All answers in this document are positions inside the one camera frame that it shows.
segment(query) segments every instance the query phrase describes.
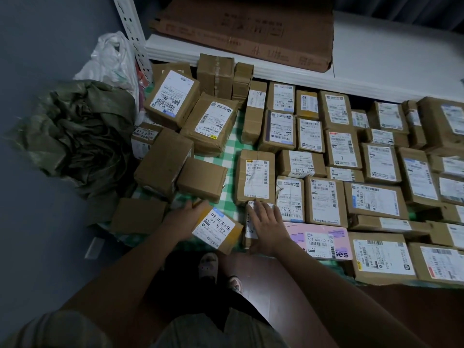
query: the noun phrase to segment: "cardboard box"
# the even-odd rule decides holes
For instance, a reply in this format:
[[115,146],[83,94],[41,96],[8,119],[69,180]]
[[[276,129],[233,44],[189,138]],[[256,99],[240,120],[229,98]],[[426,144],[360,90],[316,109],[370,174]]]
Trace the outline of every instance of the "cardboard box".
[[293,114],[295,112],[295,86],[271,81],[267,93],[266,109]]
[[198,218],[192,234],[228,255],[240,238],[242,229],[242,224],[209,205]]
[[427,140],[423,150],[464,158],[464,103],[425,97],[417,107]]
[[398,159],[392,146],[361,143],[364,180],[367,183],[398,184],[401,182]]
[[294,178],[326,176],[322,154],[306,151],[282,150],[277,156],[275,171],[279,176]]
[[417,279],[402,234],[348,232],[348,236],[355,280],[387,285]]
[[225,175],[226,167],[189,157],[177,178],[177,188],[182,194],[190,194],[217,204],[224,187]]
[[464,226],[427,221],[432,244],[464,250]]
[[370,128],[409,134],[409,127],[401,105],[374,101],[368,112]]
[[365,128],[363,132],[358,132],[360,141],[363,143],[374,143],[383,146],[409,147],[406,134],[392,133],[380,129]]
[[247,98],[250,82],[253,79],[253,67],[252,64],[243,64],[241,62],[235,65],[232,87],[232,95],[234,97],[240,97],[243,101]]
[[364,129],[370,128],[366,111],[351,109],[351,118],[353,120],[353,126],[357,132],[364,132]]
[[[255,208],[255,202],[254,201],[249,201],[247,203],[250,205],[253,209]],[[268,203],[268,205],[273,208],[274,204]],[[246,215],[246,225],[245,225],[245,232],[243,232],[242,236],[242,246],[245,249],[248,249],[253,245],[254,242],[258,239],[258,235],[256,234],[256,229],[255,226],[252,223],[252,220],[250,218],[250,215],[247,212],[247,209],[245,208],[245,215]]]
[[342,181],[305,177],[306,222],[348,227],[345,192]]
[[235,204],[242,206],[255,199],[274,203],[275,185],[275,155],[271,152],[241,150],[235,170]]
[[332,64],[330,0],[293,7],[239,0],[173,0],[149,26],[170,36],[278,64],[317,72],[327,71]]
[[194,142],[164,128],[137,167],[134,179],[141,187],[172,201],[177,176],[191,156],[194,156]]
[[430,173],[426,153],[400,147],[398,160],[406,203],[416,211],[440,206],[437,185]]
[[296,117],[298,132],[298,150],[325,152],[322,124],[319,121]]
[[409,219],[400,187],[344,182],[349,215]]
[[326,167],[327,178],[331,180],[364,183],[362,171],[349,168]]
[[264,104],[266,102],[267,83],[251,81],[245,111],[245,122],[240,141],[242,144],[254,145],[261,134],[263,126]]
[[464,284],[464,252],[423,243],[409,243],[408,248],[419,280]]
[[282,219],[288,222],[305,222],[305,183],[287,176],[277,176],[275,182],[275,205]]
[[143,106],[153,122],[178,130],[182,128],[200,97],[200,83],[177,71],[165,71]]
[[317,93],[297,90],[297,116],[308,120],[319,120],[319,108],[317,107]]
[[200,54],[197,78],[200,93],[230,100],[233,86],[234,58]]
[[319,117],[324,129],[353,127],[351,105],[348,95],[320,91],[317,95]]
[[464,182],[462,179],[437,174],[432,174],[432,177],[435,185],[438,186],[441,201],[464,206]]
[[258,150],[273,153],[294,150],[297,144],[295,121],[293,114],[266,111]]
[[427,222],[366,215],[353,215],[348,229],[363,232],[401,233],[406,239],[430,235],[430,225]]
[[416,212],[419,221],[438,221],[464,225],[464,206],[441,203],[439,207]]
[[328,129],[325,131],[324,154],[326,165],[329,167],[363,169],[363,161],[359,150],[358,137],[353,127]]
[[409,125],[409,147],[412,149],[421,149],[427,144],[427,140],[417,110],[417,103],[414,100],[404,101],[401,104],[401,108]]
[[284,222],[290,238],[317,259],[352,260],[346,228]]
[[433,173],[464,178],[464,161],[432,154],[428,154],[427,157]]
[[142,122],[132,133],[130,142],[132,145],[132,153],[138,160],[142,160],[150,150],[156,136],[161,132],[163,127],[155,126],[146,122]]
[[151,234],[167,211],[165,201],[121,198],[111,220],[110,232],[117,234]]
[[195,143],[200,156],[221,156],[237,118],[237,101],[201,93],[181,134]]
[[186,77],[192,78],[192,70],[190,69],[190,64],[188,62],[173,62],[171,64],[151,64],[151,69],[153,70],[153,82],[156,84],[161,78],[161,75],[166,70],[174,70],[179,72]]

